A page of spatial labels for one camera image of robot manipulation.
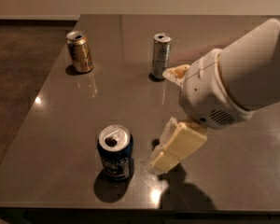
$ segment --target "silver can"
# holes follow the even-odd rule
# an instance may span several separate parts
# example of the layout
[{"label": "silver can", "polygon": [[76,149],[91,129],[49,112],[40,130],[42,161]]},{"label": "silver can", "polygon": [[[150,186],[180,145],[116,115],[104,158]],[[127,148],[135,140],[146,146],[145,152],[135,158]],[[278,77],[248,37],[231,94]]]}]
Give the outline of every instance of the silver can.
[{"label": "silver can", "polygon": [[120,126],[111,125],[103,129],[97,141],[105,174],[114,181],[133,175],[133,137]]},{"label": "silver can", "polygon": [[83,32],[73,31],[67,35],[67,47],[73,66],[79,73],[90,72],[93,68],[91,51]]},{"label": "silver can", "polygon": [[171,42],[172,37],[166,33],[159,33],[154,35],[151,75],[156,79],[164,79],[162,73],[169,66]]}]

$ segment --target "can lid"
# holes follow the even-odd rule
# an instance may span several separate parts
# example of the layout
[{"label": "can lid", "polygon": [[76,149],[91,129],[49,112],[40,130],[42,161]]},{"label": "can lid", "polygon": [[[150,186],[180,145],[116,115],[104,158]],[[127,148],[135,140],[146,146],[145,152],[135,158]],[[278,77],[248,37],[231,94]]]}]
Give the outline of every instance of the can lid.
[{"label": "can lid", "polygon": [[80,39],[83,39],[85,37],[85,34],[81,31],[73,31],[70,32],[66,38],[72,41],[78,41]]},{"label": "can lid", "polygon": [[172,37],[166,33],[155,34],[154,39],[157,42],[166,43],[172,40]]},{"label": "can lid", "polygon": [[105,150],[116,152],[124,149],[130,142],[129,131],[120,125],[111,125],[103,129],[99,136],[99,143]]}]

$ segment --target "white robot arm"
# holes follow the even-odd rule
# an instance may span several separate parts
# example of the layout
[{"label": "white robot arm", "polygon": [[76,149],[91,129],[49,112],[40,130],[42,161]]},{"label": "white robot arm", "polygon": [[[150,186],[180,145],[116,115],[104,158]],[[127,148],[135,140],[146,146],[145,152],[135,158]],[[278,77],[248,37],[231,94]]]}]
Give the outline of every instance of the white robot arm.
[{"label": "white robot arm", "polygon": [[167,123],[148,162],[155,174],[168,172],[204,144],[206,128],[225,128],[280,102],[280,21],[268,20],[228,47],[163,75],[181,87],[179,104],[196,122]]}]

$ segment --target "dark brown floor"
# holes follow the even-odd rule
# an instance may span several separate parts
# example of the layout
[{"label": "dark brown floor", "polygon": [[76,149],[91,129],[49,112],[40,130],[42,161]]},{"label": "dark brown floor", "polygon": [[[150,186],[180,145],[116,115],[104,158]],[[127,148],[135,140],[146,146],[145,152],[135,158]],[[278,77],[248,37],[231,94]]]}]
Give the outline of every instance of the dark brown floor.
[{"label": "dark brown floor", "polygon": [[0,163],[72,29],[0,25]]}]

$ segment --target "gray tabletop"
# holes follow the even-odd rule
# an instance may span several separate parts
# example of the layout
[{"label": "gray tabletop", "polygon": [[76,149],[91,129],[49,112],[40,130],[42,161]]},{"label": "gray tabletop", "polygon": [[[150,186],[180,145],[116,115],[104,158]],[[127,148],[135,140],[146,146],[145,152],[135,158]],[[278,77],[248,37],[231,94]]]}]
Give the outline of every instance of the gray tabletop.
[{"label": "gray tabletop", "polygon": [[[145,169],[165,123],[186,117],[178,87],[148,76],[154,34],[173,36],[175,66],[226,47],[267,19],[82,15],[76,30],[90,41],[94,69],[73,73],[64,46],[0,166],[0,207],[280,210],[280,104],[209,130],[207,143],[163,177]],[[129,182],[102,173],[96,140],[111,124],[133,135]]]}]

